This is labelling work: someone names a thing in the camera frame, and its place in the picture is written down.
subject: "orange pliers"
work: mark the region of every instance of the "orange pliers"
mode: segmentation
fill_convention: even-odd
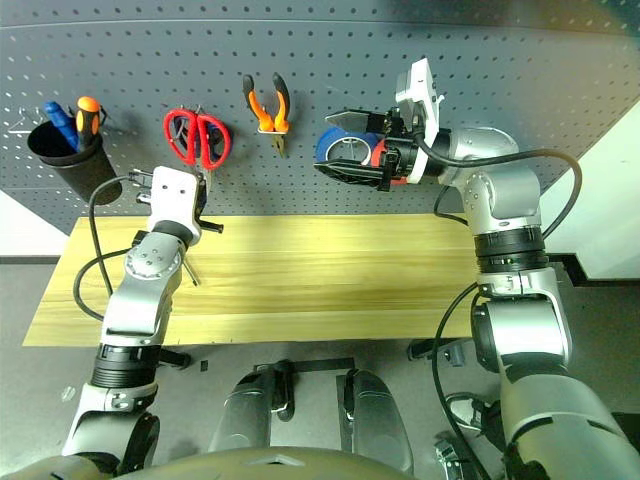
[[[258,132],[272,135],[273,148],[278,151],[280,157],[285,158],[284,136],[289,131],[289,122],[287,121],[290,109],[289,90],[287,90],[287,84],[277,73],[273,74],[273,85],[276,87],[279,105],[275,119],[272,119],[271,115],[260,105],[254,90],[253,77],[245,75],[242,78],[242,92],[247,100],[247,106],[258,119]]]

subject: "gray pegboard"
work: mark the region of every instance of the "gray pegboard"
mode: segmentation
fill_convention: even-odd
[[[509,3],[519,6],[512,9],[517,15],[493,23],[549,28],[556,23],[522,13],[527,2]],[[207,213],[425,212],[439,190],[430,182],[385,194],[317,174],[313,154],[327,128],[324,115],[346,107],[393,106],[396,75],[424,55],[446,97],[442,126],[495,126],[512,134],[521,149],[548,146],[579,156],[637,100],[637,38],[619,34],[635,31],[635,20],[609,30],[616,35],[459,26],[451,23],[456,18],[473,23],[477,11],[456,17],[444,3],[434,5],[448,12],[439,17],[440,25],[423,23],[434,20],[425,9],[406,22],[408,13],[418,11],[415,2],[85,1],[53,7],[5,1],[0,187],[65,232],[77,216],[86,215],[86,205],[30,154],[25,136],[6,129],[18,119],[20,106],[35,117],[35,107],[46,100],[66,105],[88,94],[109,112],[105,149],[118,173],[181,165],[161,132],[171,107],[201,104],[233,129],[232,155],[218,171]],[[593,9],[580,10],[581,15],[585,11]],[[603,11],[611,16],[614,10]],[[565,18],[566,5],[563,12],[557,18]],[[488,18],[480,15],[475,23],[490,24]],[[272,107],[274,71],[285,78],[292,97],[286,160],[255,132],[241,92],[241,75],[251,73],[260,97]],[[565,170],[554,160],[531,164],[544,187]],[[147,213],[133,202],[135,192],[125,190],[99,214]],[[460,208],[454,195],[449,201],[445,209]]]

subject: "wooden table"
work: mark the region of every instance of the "wooden table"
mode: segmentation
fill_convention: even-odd
[[[201,285],[186,273],[173,297],[167,345],[432,337],[453,298],[476,274],[468,229],[433,215],[215,217],[188,252]],[[145,217],[98,218],[103,252],[130,246]],[[24,340],[26,346],[91,346],[100,323],[75,305],[78,269],[93,258],[80,218]],[[123,257],[107,260],[112,282]],[[82,296],[104,312],[98,268]],[[470,336],[469,299],[445,336]]]

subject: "black pen holder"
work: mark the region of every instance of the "black pen holder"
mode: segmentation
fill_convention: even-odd
[[[88,148],[76,152],[51,122],[45,122],[29,134],[27,145],[85,202],[89,201],[98,185],[116,176],[102,147],[100,134],[96,135]],[[98,195],[96,204],[106,205],[116,200],[121,194],[122,186],[116,183]]]

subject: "white wall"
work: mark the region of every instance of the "white wall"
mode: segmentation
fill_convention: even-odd
[[[546,241],[547,251],[575,253],[591,279],[640,278],[640,102],[580,159],[582,193]],[[543,226],[564,206],[567,172],[540,202]]]
[[[0,256],[62,255],[68,238],[0,191]]]

